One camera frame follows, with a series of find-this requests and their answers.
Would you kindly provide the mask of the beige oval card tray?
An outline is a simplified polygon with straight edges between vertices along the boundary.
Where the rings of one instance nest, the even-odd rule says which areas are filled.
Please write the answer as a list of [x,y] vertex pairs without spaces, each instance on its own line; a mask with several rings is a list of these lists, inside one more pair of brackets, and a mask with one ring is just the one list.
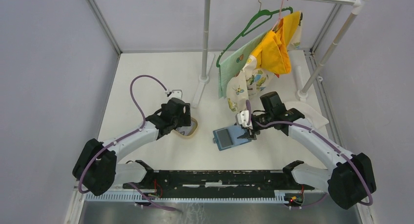
[[195,135],[198,129],[198,122],[195,118],[191,117],[191,124],[190,126],[181,126],[174,130],[179,137],[184,139],[190,139]]

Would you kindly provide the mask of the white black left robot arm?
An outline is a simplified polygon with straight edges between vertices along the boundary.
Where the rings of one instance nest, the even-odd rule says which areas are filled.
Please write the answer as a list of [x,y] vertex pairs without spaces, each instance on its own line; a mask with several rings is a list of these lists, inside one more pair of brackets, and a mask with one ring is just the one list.
[[129,182],[136,183],[140,188],[149,188],[153,184],[153,175],[142,164],[120,161],[141,146],[190,125],[190,104],[171,98],[154,114],[146,117],[143,128],[105,142],[95,138],[88,140],[72,170],[79,182],[78,191],[99,196],[115,185]]

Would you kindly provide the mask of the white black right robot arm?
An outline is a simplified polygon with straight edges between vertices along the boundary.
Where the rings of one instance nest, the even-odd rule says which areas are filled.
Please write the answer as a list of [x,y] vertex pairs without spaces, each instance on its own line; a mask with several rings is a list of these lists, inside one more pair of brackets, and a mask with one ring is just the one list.
[[294,139],[311,152],[325,169],[295,161],[284,167],[282,183],[288,189],[309,185],[327,193],[342,209],[355,204],[371,206],[376,191],[371,159],[354,154],[323,136],[296,108],[287,109],[277,92],[261,96],[264,110],[255,115],[249,101],[236,114],[236,122],[246,131],[241,138],[255,140],[262,130],[274,128]]

